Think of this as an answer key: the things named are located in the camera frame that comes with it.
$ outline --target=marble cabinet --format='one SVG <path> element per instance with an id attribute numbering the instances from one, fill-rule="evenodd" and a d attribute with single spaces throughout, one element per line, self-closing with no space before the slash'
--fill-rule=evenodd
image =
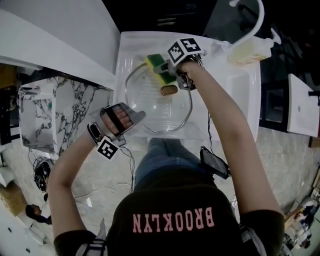
<path id="1" fill-rule="evenodd" d="M 91 113 L 112 104 L 113 91 L 103 86 L 55 76 L 19 89 L 22 146 L 58 159 L 93 121 Z"/>

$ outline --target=person sitting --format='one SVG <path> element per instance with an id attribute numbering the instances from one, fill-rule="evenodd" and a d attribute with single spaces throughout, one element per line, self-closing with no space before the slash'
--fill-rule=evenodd
<path id="1" fill-rule="evenodd" d="M 52 225 L 51 215 L 49 214 L 48 217 L 46 217 L 47 214 L 43 214 L 43 216 L 41 215 L 42 212 L 43 211 L 40 209 L 40 207 L 35 204 L 28 204 L 25 207 L 25 215 L 27 215 L 29 218 L 39 223 L 46 223 L 48 225 Z"/>

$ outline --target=apriltag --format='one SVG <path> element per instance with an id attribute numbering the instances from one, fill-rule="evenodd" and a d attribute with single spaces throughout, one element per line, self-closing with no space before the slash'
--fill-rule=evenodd
<path id="1" fill-rule="evenodd" d="M 173 66 L 176 66 L 187 56 L 202 54 L 204 51 L 201 50 L 196 40 L 191 37 L 176 40 L 167 52 Z"/>
<path id="2" fill-rule="evenodd" d="M 119 147 L 111 142 L 111 140 L 104 136 L 99 142 L 96 152 L 104 156 L 107 160 L 112 161 Z"/>

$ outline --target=smartphone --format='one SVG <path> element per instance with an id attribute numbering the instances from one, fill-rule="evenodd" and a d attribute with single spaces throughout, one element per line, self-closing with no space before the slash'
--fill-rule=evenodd
<path id="1" fill-rule="evenodd" d="M 200 161 L 201 166 L 210 172 L 212 175 L 218 175 L 223 179 L 227 179 L 231 176 L 229 166 L 220 157 L 211 153 L 205 146 L 201 147 L 200 150 Z"/>

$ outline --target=white sink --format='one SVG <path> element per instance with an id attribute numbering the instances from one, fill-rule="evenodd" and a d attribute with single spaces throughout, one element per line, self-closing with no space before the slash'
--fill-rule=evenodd
<path id="1" fill-rule="evenodd" d="M 251 128 L 254 139 L 257 138 L 260 103 L 261 78 L 259 63 L 245 68 L 228 64 L 227 54 L 222 49 L 222 42 L 196 35 L 134 31 L 121 33 L 121 41 L 116 69 L 116 89 L 113 102 L 126 102 L 125 81 L 128 75 L 140 64 L 144 63 L 147 55 L 161 54 L 165 59 L 167 50 L 176 39 L 194 37 L 200 47 L 205 51 L 202 57 L 203 66 L 229 93 L 239 105 Z M 136 111 L 145 111 L 143 123 L 157 131 L 170 130 L 178 127 L 189 110 L 188 93 L 178 90 L 172 96 L 162 96 L 161 85 L 147 66 L 137 71 L 128 81 L 128 105 Z M 168 133 L 153 133 L 142 124 L 129 131 L 135 137 L 159 137 L 176 139 L 208 138 L 208 111 L 197 90 L 191 92 L 193 101 L 192 113 L 178 131 Z M 211 123 L 212 139 L 218 141 L 219 136 Z"/>

